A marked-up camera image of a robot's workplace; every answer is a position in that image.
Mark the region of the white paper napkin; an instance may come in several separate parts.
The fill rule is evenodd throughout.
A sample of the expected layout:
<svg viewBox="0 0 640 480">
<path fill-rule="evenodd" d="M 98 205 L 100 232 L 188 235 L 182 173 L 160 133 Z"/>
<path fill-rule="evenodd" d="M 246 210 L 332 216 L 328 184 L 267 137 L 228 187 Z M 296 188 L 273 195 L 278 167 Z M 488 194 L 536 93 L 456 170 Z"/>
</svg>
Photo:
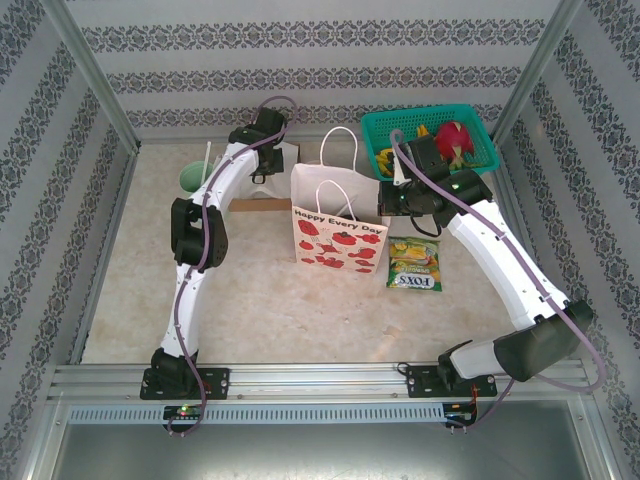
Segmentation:
<svg viewBox="0 0 640 480">
<path fill-rule="evenodd" d="M 265 199 L 289 198 L 291 194 L 291 172 L 293 166 L 286 165 L 283 172 L 257 177 L 253 182 L 251 177 L 244 179 L 241 183 L 239 199 Z"/>
</svg>

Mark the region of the green yellow candy bag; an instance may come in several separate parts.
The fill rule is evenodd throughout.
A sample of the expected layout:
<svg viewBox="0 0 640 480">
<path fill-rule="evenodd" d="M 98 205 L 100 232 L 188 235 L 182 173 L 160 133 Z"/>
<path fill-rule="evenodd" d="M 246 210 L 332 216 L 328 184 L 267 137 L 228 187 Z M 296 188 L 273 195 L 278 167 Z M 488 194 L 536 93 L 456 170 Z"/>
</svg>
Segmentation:
<svg viewBox="0 0 640 480">
<path fill-rule="evenodd" d="M 441 292 L 439 242 L 417 237 L 391 237 L 386 286 Z"/>
</svg>

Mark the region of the white red paper gift bag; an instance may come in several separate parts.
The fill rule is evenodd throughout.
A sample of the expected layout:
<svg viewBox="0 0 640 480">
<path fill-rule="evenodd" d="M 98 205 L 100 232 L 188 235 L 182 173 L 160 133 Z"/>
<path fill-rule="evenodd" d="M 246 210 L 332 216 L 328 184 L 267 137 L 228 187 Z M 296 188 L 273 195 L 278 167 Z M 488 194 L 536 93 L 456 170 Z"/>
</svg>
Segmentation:
<svg viewBox="0 0 640 480">
<path fill-rule="evenodd" d="M 324 161 L 298 163 L 291 173 L 292 226 L 296 261 L 334 270 L 373 275 L 390 221 L 378 213 L 380 182 L 350 167 Z"/>
</svg>

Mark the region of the yellow toy banana bunch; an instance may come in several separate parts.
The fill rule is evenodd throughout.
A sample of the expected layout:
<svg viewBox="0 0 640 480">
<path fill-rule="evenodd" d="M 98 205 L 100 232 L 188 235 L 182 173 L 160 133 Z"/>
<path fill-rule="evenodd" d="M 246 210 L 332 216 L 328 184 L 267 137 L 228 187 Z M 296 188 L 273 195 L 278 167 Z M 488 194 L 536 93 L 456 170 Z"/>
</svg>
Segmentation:
<svg viewBox="0 0 640 480">
<path fill-rule="evenodd" d="M 430 134 L 424 124 L 421 124 L 416 128 L 416 133 L 418 137 Z M 395 155 L 392 148 L 383 149 L 375 155 L 378 169 L 385 178 L 392 178 L 394 175 L 394 158 Z"/>
</svg>

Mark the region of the brown cardboard napkin box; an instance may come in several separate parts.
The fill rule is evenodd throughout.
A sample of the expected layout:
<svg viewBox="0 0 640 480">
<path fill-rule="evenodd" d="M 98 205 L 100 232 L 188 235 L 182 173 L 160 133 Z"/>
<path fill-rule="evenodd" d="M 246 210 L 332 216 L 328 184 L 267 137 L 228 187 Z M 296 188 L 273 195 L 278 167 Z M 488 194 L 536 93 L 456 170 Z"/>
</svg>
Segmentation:
<svg viewBox="0 0 640 480">
<path fill-rule="evenodd" d="M 279 148 L 284 154 L 284 168 L 291 164 L 293 167 L 299 160 L 299 145 L 281 143 Z M 263 212 L 263 211 L 288 211 L 291 209 L 291 194 L 289 198 L 276 199 L 239 199 L 238 194 L 229 205 L 230 212 Z"/>
</svg>

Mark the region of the red toy dragon fruit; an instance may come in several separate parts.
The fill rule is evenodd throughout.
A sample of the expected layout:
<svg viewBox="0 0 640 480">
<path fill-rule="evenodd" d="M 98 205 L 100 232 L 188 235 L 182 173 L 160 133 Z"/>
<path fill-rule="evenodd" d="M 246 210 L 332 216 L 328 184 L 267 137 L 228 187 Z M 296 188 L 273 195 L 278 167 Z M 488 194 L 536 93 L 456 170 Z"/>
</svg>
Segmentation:
<svg viewBox="0 0 640 480">
<path fill-rule="evenodd" d="M 475 167 L 466 160 L 466 155 L 475 155 L 475 149 L 469 131 L 460 122 L 450 121 L 442 124 L 435 136 L 435 144 L 451 170 Z"/>
</svg>

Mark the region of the teal plastic basket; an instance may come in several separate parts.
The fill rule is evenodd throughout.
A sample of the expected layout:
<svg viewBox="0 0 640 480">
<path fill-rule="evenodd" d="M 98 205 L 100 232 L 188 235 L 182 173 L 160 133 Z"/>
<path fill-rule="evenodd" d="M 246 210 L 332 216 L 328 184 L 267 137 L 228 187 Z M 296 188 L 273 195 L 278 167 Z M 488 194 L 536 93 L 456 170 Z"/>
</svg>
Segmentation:
<svg viewBox="0 0 640 480">
<path fill-rule="evenodd" d="M 497 170 L 500 166 L 499 156 L 475 109 L 468 104 L 446 104 L 370 112 L 362 117 L 364 144 L 375 177 L 383 182 L 393 180 L 382 173 L 376 155 L 391 147 L 390 134 L 394 129 L 401 130 L 404 140 L 410 141 L 417 137 L 419 126 L 424 125 L 429 133 L 436 134 L 441 125 L 450 121 L 463 124 L 469 132 L 474 154 L 466 154 L 465 160 L 478 165 L 475 171 L 482 175 Z"/>
</svg>

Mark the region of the green straw holder cup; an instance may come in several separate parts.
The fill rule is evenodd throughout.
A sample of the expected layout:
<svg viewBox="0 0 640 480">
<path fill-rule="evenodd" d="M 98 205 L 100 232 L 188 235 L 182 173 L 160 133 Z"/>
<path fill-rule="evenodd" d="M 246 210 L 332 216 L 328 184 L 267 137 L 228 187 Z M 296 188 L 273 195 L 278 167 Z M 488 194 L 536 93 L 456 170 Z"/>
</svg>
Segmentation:
<svg viewBox="0 0 640 480">
<path fill-rule="evenodd" d="M 180 172 L 180 188 L 189 194 L 196 192 L 213 171 L 211 163 L 196 161 L 186 165 Z"/>
</svg>

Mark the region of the right controller board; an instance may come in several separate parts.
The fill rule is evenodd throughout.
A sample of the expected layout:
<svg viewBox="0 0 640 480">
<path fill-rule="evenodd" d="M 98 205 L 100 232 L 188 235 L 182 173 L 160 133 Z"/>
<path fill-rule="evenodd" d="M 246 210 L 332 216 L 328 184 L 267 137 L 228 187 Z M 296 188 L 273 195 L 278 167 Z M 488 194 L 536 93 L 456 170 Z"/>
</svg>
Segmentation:
<svg viewBox="0 0 640 480">
<path fill-rule="evenodd" d="M 476 422 L 478 409 L 475 402 L 445 403 L 443 405 L 446 423 L 454 427 L 469 427 Z"/>
</svg>

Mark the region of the left controller board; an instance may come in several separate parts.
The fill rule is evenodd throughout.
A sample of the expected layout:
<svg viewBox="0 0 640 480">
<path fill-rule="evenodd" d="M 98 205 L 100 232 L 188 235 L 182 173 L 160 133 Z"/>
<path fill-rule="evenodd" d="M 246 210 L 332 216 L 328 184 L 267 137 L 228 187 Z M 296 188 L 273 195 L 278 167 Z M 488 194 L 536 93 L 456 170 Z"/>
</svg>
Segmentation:
<svg viewBox="0 0 640 480">
<path fill-rule="evenodd" d="M 163 419 L 169 420 L 184 420 L 195 422 L 200 419 L 202 408 L 200 405 L 179 405 L 179 406 L 166 406 L 163 411 Z"/>
</svg>

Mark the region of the aluminium frame post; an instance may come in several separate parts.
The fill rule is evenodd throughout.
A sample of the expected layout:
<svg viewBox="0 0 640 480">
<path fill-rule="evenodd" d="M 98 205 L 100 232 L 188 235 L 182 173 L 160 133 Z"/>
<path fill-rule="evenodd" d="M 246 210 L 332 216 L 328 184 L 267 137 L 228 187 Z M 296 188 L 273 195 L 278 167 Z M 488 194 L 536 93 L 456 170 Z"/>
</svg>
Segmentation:
<svg viewBox="0 0 640 480">
<path fill-rule="evenodd" d="M 584 0 L 559 0 L 491 134 L 495 146 L 502 144 L 544 73 L 553 53 Z"/>
<path fill-rule="evenodd" d="M 84 79 L 93 90 L 121 141 L 129 152 L 137 153 L 140 140 L 99 65 L 80 27 L 64 0 L 39 0 L 56 31 L 72 54 Z"/>
</svg>

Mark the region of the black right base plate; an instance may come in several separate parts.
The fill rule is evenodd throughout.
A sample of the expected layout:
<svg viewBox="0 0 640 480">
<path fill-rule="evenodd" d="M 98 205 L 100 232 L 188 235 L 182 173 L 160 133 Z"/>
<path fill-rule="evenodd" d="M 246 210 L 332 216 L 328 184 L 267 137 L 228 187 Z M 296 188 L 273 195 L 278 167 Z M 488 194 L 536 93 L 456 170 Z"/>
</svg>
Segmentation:
<svg viewBox="0 0 640 480">
<path fill-rule="evenodd" d="M 498 394 L 492 375 L 462 379 L 457 374 L 441 373 L 438 366 L 408 365 L 404 376 L 410 398 L 493 398 Z"/>
</svg>

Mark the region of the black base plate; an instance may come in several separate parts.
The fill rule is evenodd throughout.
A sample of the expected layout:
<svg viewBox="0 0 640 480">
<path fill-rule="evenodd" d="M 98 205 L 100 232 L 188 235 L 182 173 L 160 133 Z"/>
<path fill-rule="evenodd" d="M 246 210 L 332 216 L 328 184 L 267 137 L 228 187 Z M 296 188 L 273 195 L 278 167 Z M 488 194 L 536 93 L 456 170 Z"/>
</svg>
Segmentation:
<svg viewBox="0 0 640 480">
<path fill-rule="evenodd" d="M 441 373 L 438 366 L 408 365 L 404 376 L 410 398 L 493 398 L 498 394 L 492 375 L 462 379 L 457 374 Z"/>
<path fill-rule="evenodd" d="M 226 400 L 230 384 L 230 370 L 226 368 L 198 368 L 197 372 L 208 400 Z M 182 373 L 161 373 L 159 369 L 144 371 L 140 398 L 142 400 L 198 400 L 199 383 L 187 368 Z"/>
</svg>

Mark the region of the aluminium mounting rail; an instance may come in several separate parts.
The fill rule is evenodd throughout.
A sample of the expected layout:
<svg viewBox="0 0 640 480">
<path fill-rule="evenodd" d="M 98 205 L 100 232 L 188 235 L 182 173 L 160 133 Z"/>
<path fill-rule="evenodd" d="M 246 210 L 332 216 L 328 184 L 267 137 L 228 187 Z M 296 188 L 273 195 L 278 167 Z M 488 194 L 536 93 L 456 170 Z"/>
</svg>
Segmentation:
<svg viewBox="0 0 640 480">
<path fill-rule="evenodd" d="M 87 364 L 54 370 L 45 399 L 68 404 L 139 401 L 142 364 Z M 232 364 L 229 403 L 406 401 L 407 380 L 393 363 Z"/>
</svg>

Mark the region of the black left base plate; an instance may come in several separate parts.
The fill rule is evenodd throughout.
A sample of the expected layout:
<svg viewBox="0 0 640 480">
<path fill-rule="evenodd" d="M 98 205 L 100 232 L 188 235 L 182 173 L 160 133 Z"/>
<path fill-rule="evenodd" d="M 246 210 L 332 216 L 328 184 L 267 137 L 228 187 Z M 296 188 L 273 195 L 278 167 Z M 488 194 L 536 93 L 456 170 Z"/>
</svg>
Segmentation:
<svg viewBox="0 0 640 480">
<path fill-rule="evenodd" d="M 226 368 L 198 368 L 197 372 L 208 400 L 226 400 L 230 384 L 230 370 Z M 199 383 L 187 368 L 182 373 L 161 373 L 159 369 L 144 371 L 140 398 L 142 400 L 198 400 Z"/>
</svg>

